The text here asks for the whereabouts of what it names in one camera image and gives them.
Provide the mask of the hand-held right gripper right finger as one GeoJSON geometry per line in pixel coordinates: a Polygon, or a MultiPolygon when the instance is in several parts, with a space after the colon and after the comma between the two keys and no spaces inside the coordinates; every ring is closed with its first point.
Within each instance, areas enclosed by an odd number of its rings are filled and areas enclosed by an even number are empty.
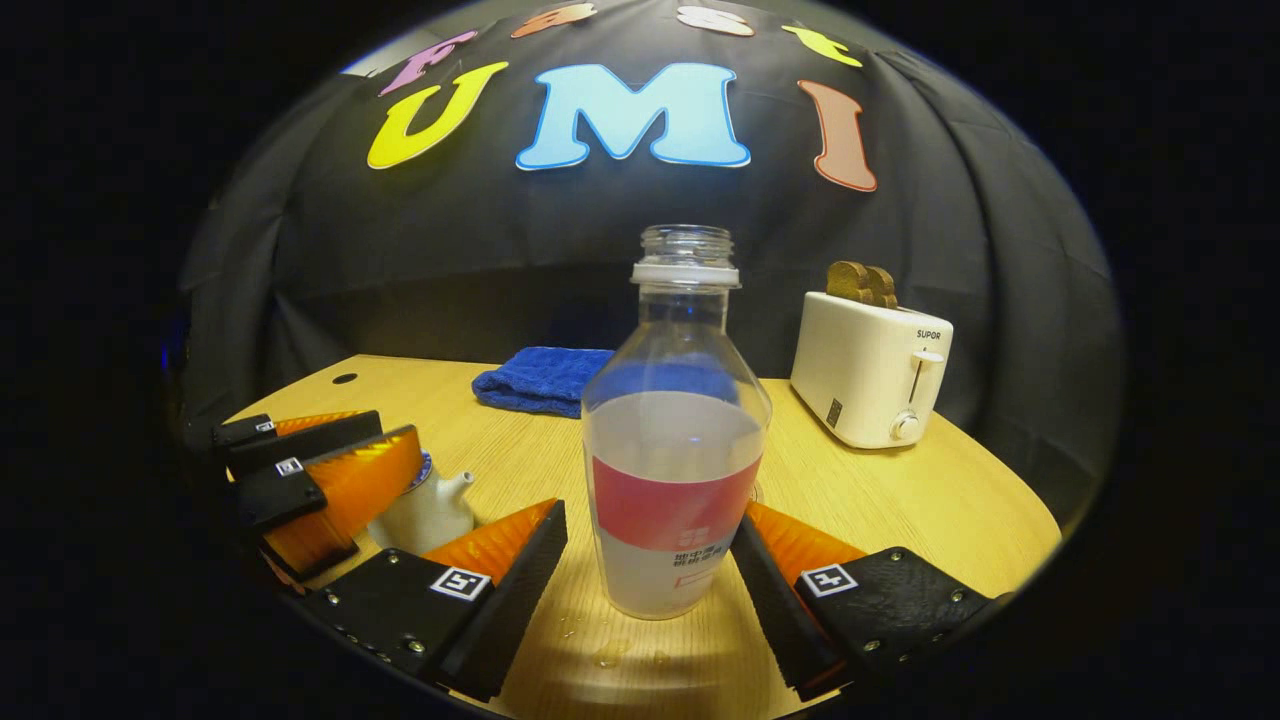
{"type": "Polygon", "coordinates": [[[731,552],[800,700],[887,685],[1004,609],[904,546],[863,551],[751,501],[731,552]]]}

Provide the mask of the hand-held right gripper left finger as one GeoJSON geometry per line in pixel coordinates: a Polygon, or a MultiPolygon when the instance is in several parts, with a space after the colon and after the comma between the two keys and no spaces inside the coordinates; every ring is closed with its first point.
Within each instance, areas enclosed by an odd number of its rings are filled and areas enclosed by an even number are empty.
{"type": "Polygon", "coordinates": [[[306,594],[300,611],[381,667],[488,702],[567,539],[564,501],[548,498],[424,556],[383,550],[306,594]]]}

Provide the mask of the black backdrop cloth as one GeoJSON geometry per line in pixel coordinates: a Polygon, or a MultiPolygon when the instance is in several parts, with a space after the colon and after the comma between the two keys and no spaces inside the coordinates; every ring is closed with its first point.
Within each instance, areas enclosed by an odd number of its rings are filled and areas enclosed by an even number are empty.
{"type": "Polygon", "coordinates": [[[1060,525],[1106,478],[1125,341],[1053,163],[943,67],[817,0],[484,0],[324,82],[212,201],[180,273],[191,442],[356,354],[617,348],[649,225],[731,233],[730,337],[788,375],[847,259],[951,322],[937,411],[1060,525]]]}

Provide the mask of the white ceramic teacup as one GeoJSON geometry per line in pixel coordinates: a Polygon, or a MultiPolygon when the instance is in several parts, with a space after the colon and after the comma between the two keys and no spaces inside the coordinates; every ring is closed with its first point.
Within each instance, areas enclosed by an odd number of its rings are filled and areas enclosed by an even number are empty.
{"type": "Polygon", "coordinates": [[[468,534],[476,520],[465,493],[474,482],[471,471],[430,470],[370,523],[370,536],[383,548],[424,555],[468,534]]]}

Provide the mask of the clear water bottle red label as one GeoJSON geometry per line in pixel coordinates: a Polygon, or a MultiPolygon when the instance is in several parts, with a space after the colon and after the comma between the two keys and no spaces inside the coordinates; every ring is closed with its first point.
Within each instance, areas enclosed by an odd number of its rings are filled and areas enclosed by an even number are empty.
{"type": "Polygon", "coordinates": [[[646,228],[637,325],[581,397],[591,528],[609,602],[690,611],[710,589],[756,484],[772,402],[727,332],[740,286],[726,229],[646,228]]]}

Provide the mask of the white toaster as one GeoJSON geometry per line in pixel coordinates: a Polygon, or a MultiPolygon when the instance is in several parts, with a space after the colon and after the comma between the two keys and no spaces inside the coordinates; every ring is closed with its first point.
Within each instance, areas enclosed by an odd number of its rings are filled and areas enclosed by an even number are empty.
{"type": "Polygon", "coordinates": [[[914,446],[929,425],[952,340],[942,318],[812,291],[790,384],[850,447],[914,446]]]}

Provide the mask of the blue towel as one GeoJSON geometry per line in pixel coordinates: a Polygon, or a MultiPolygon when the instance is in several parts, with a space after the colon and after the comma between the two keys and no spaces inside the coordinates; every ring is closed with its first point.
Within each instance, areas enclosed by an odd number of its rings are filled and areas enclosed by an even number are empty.
{"type": "Polygon", "coordinates": [[[579,419],[588,383],[613,356],[605,348],[526,347],[480,373],[471,389],[488,407],[579,419]]]}

